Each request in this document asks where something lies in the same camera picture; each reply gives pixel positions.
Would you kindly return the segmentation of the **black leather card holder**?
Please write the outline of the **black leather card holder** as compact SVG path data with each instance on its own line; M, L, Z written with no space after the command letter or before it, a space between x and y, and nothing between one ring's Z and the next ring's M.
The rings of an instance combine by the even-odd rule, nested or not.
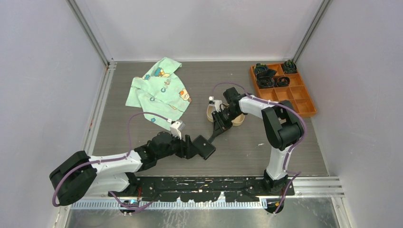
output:
M216 147L212 144L213 141L222 133L224 133L224 130L215 129L208 139L202 135L196 137L196 139L192 141L192 145L196 149L197 154L204 160L207 160L216 151Z

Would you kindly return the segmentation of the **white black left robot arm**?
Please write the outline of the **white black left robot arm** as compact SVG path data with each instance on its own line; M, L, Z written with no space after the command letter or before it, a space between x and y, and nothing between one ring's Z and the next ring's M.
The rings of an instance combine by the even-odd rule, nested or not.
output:
M168 132L160 132L146 144L131 149L127 153L109 156L89 156L85 151L77 151L54 169L49 179L54 188L54 207L68 206L85 195L103 192L123 192L133 196L139 184L134 173L148 170L165 157L176 155L190 159L199 154L197 144L186 135L184 139Z

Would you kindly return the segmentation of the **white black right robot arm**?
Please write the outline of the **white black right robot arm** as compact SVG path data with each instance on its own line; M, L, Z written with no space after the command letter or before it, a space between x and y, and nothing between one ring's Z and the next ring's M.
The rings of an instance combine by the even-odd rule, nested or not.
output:
M263 121L265 134L271 145L269 164L264 170L262 184L265 192L276 195L288 182L288 159L296 145L304 138L305 124L293 109L290 101L273 102L258 98L250 93L240 94L234 87L224 92L227 104L209 97L209 106L214 107L212 142L229 130L232 121L241 114L251 114Z

